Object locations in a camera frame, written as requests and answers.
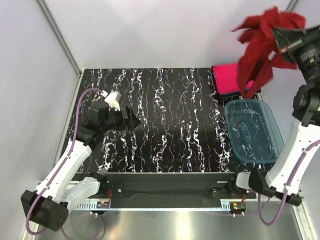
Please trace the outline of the red t shirt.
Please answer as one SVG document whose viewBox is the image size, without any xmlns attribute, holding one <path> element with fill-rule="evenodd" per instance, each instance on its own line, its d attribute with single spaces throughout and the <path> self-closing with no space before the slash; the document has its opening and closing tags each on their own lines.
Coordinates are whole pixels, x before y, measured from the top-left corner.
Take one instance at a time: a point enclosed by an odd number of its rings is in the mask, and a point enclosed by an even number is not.
<svg viewBox="0 0 320 240">
<path fill-rule="evenodd" d="M 245 31 L 238 38 L 247 43 L 244 55 L 238 61 L 237 85 L 244 99 L 250 99 L 273 78 L 273 68 L 297 69 L 297 64 L 282 59 L 269 60 L 273 49 L 278 50 L 272 30 L 274 28 L 303 29 L 306 18 L 295 12 L 279 11 L 272 7 L 261 15 L 248 16 L 244 22 L 233 29 Z"/>
</svg>

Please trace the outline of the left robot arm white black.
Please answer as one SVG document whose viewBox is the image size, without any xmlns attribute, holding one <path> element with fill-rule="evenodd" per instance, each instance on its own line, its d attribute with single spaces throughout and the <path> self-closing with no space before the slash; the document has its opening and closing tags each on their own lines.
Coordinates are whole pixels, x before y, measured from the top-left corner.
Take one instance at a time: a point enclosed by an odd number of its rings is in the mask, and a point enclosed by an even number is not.
<svg viewBox="0 0 320 240">
<path fill-rule="evenodd" d="M 26 224 L 34 222 L 56 232 L 62 228 L 69 212 L 86 198 L 107 192 L 107 177 L 90 173 L 80 183 L 67 189 L 80 165 L 92 154 L 108 131 L 133 131 L 141 121 L 130 106 L 117 110 L 106 102 L 93 104 L 88 116 L 77 122 L 71 140 L 49 175 L 35 188 L 25 190 L 20 200 Z"/>
</svg>

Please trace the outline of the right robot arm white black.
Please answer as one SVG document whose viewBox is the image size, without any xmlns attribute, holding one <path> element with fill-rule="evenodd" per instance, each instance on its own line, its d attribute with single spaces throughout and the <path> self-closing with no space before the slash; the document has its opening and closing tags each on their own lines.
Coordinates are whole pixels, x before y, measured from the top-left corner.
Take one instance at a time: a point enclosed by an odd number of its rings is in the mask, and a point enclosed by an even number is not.
<svg viewBox="0 0 320 240">
<path fill-rule="evenodd" d="M 241 172 L 233 185 L 299 206 L 301 179 L 320 147 L 320 27 L 274 28 L 272 34 L 281 56 L 297 64 L 305 84 L 293 99 L 290 135 L 274 166 Z"/>
</svg>

